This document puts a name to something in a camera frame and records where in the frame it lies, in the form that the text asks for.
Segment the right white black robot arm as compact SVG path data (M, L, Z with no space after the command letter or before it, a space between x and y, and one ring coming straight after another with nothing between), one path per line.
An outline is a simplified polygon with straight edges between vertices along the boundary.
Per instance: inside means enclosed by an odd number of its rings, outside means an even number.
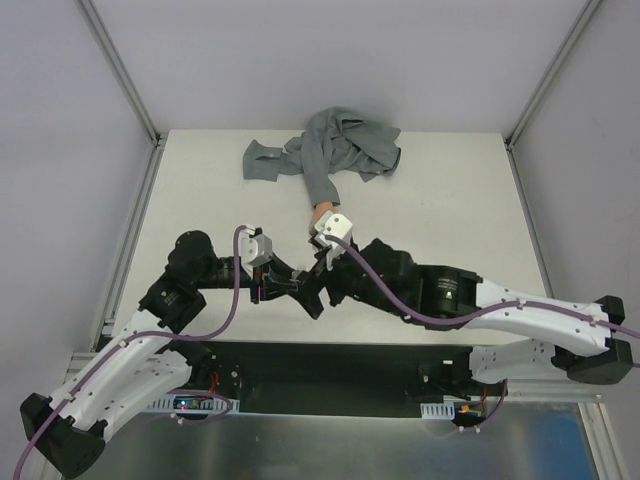
M588 385L615 385L634 367L629 342L615 337L624 319L620 298L573 303L526 294L474 272L424 265L379 239L351 245L328 261L316 255L293 279L303 293L325 290L331 305L351 298L427 330L494 330L519 336L475 346L450 369L452 387L473 394L484 384L564 375Z

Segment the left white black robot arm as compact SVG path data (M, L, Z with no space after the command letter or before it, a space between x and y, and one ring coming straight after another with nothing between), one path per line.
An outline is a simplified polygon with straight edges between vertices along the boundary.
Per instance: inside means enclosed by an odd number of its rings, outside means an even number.
M37 450L64 478L78 478L150 403L183 385L199 389L209 382L204 344L230 327L241 289L249 289L255 302L300 292L299 273L274 254L261 229L237 227L232 248L232 256L217 257L210 237L199 230L176 240L163 274L120 333L52 394L33 393L23 401L29 444L21 464ZM227 317L210 333L184 334L211 289L231 290Z

